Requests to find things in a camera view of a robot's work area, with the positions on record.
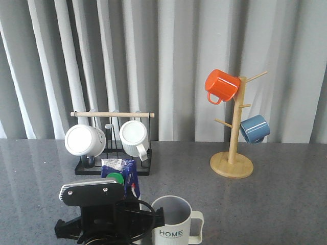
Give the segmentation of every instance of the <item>green cap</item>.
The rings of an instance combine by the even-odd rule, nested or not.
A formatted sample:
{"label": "green cap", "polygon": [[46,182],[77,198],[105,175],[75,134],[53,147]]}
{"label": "green cap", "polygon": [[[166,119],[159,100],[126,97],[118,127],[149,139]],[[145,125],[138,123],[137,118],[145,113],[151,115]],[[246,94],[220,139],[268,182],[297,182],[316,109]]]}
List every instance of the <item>green cap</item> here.
{"label": "green cap", "polygon": [[110,178],[110,177],[115,178],[118,183],[120,183],[122,185],[124,184],[124,177],[123,177],[122,174],[120,174],[120,173],[110,173],[110,174],[107,175],[107,178]]}

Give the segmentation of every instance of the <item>blue package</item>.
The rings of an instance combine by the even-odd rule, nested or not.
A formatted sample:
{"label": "blue package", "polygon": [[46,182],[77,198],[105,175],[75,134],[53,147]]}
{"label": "blue package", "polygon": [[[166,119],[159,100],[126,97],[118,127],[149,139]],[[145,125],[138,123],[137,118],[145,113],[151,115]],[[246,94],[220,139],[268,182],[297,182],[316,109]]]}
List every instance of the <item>blue package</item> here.
{"label": "blue package", "polygon": [[101,178],[106,178],[110,173],[120,173],[124,178],[125,197],[128,187],[131,187],[133,194],[139,198],[140,191],[136,170],[136,161],[132,159],[101,159]]}

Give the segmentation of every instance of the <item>curtain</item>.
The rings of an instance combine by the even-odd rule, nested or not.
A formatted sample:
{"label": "curtain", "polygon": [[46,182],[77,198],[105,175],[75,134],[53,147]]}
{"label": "curtain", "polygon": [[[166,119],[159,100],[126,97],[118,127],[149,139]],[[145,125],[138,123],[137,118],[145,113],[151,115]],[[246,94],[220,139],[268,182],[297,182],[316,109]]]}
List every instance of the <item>curtain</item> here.
{"label": "curtain", "polygon": [[93,123],[71,111],[93,110],[155,113],[152,140],[229,141],[214,119],[231,123],[233,101],[204,90],[220,69],[268,71],[242,112],[266,119],[266,142],[327,143],[326,12],[325,0],[0,0],[0,138],[63,139]]}

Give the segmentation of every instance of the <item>gray countertop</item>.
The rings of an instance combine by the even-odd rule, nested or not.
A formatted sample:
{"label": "gray countertop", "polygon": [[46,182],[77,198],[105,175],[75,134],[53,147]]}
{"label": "gray countertop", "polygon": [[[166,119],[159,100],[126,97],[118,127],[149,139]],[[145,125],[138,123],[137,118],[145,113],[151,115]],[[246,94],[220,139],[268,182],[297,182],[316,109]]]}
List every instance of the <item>gray countertop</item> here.
{"label": "gray countertop", "polygon": [[[58,194],[75,176],[79,160],[63,140],[0,140],[0,244],[76,244],[56,239],[58,219],[78,208]],[[140,176],[142,200],[173,194],[204,215],[202,244],[327,244],[327,145],[240,143],[252,160],[245,179],[228,179],[210,168],[228,143],[152,142],[149,176]]]}

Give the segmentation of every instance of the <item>blue mug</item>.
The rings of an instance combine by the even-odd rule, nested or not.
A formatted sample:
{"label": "blue mug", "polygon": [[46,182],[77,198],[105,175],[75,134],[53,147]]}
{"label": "blue mug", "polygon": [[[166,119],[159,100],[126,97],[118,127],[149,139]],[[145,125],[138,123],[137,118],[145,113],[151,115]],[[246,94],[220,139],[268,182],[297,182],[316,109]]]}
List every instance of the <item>blue mug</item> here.
{"label": "blue mug", "polygon": [[258,144],[268,134],[270,128],[263,116],[257,115],[241,122],[241,133],[248,143]]}

